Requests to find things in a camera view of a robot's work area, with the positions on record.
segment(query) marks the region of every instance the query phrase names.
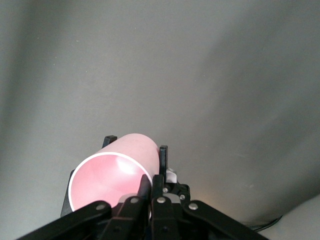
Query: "white cup rim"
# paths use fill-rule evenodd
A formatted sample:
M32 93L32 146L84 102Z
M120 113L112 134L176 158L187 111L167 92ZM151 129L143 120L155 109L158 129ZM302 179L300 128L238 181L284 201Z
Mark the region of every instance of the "white cup rim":
M134 164L136 164L139 168L141 168L144 172L144 174L146 174L146 176L148 177L150 183L151 183L151 186L152 186L152 178L150 176L150 174L147 172L147 170L139 163L137 162L135 159L133 159L132 157L130 156L127 156L125 154L122 154L122 153L119 153L119 152L113 152L113 151L107 151L107 152L99 152L99 153L96 153L96 154L93 154L89 157L87 157L85 160L83 160L76 168L75 170L73 171L72 173L72 176L70 178L70 181L69 181L69 186L68 186L68 198L69 198L69 204L70 204L70 207L72 209L72 211L74 212L75 211L75 208L74 208L74 205L72 203L72 198L71 198L71 185L72 185L72 182L74 180L74 177L76 175L76 173L78 172L78 170L88 161L90 161L91 159L94 159L96 157L99 157L99 156L105 156L105 155L113 155L113 156L119 156L119 157L122 157L122 158L125 158L131 162L133 162Z

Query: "silver screw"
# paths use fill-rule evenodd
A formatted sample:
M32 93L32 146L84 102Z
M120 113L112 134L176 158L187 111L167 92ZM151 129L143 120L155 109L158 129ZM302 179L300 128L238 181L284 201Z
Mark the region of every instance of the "silver screw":
M100 203L98 206L95 207L95 209L99 211L99 210L105 209L105 207L106 207L105 204Z
M158 197L156 201L160 204L163 204L166 201L166 199L163 196L161 196L161 197Z
M137 202L139 202L139 198L137 198L137 197L133 197L130 199L130 203L132 203L132 204L136 204Z
M197 210L197 209L198 209L198 205L195 204L195 203L190 203L190 204L189 204L189 208L190 208L191 210Z

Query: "cup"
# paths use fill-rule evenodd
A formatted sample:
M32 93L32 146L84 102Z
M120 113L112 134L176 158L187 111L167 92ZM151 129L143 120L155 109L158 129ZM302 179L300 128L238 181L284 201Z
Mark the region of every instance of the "cup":
M151 184L154 175L159 174L158 146L138 133L119 138L74 170L68 187L72 211L99 200L113 208L122 196L138 193L143 174Z

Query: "wire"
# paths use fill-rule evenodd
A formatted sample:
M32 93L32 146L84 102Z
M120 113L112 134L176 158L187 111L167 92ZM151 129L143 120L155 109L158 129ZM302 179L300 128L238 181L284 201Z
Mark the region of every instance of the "wire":
M253 230L255 232L260 232L262 230L265 230L265 229L270 228L271 226L275 225L277 222L280 221L281 218L282 218L282 216L277 218L277 219L275 219L275 220L272 220L269 223L262 224L262 225L248 226L248 228L250 228L251 230Z

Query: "pink cylinder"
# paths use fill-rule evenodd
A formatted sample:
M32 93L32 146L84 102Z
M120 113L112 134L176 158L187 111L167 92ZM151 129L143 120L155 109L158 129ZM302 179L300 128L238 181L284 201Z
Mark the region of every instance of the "pink cylinder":
M159 148L155 142L138 133L125 135L76 167L68 187L71 209L98 200L113 208L123 195L138 192L143 174L152 184L158 173Z

